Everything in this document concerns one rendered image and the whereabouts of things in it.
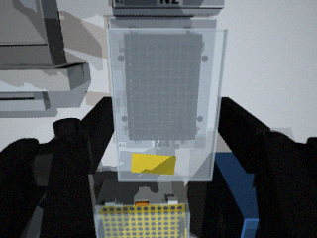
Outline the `blue waste bin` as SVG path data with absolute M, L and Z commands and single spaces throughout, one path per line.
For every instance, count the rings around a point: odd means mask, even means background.
M 232 152 L 216 152 L 207 181 L 201 238 L 261 238 L 254 174 Z

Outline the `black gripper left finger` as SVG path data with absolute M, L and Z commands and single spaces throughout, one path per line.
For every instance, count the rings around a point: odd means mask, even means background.
M 114 133 L 112 97 L 53 131 L 48 143 L 22 138 L 0 152 L 0 238 L 21 237 L 45 191 L 39 238 L 96 238 L 88 175 Z

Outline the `grey base plate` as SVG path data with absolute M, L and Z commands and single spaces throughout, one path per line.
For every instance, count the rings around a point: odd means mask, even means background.
M 115 9 L 223 9 L 226 0 L 113 0 Z

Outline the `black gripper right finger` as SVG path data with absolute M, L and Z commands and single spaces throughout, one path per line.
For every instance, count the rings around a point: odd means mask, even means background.
M 261 238 L 317 238 L 317 137 L 294 142 L 229 97 L 221 99 L 218 132 L 255 174 Z

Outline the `grey push-button box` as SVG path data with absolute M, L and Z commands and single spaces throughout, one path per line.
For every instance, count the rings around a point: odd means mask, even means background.
M 31 220 L 29 221 L 28 225 L 26 226 L 20 238 L 39 238 L 46 193 L 47 191 L 45 191 L 36 210 L 34 211 L 34 214 Z

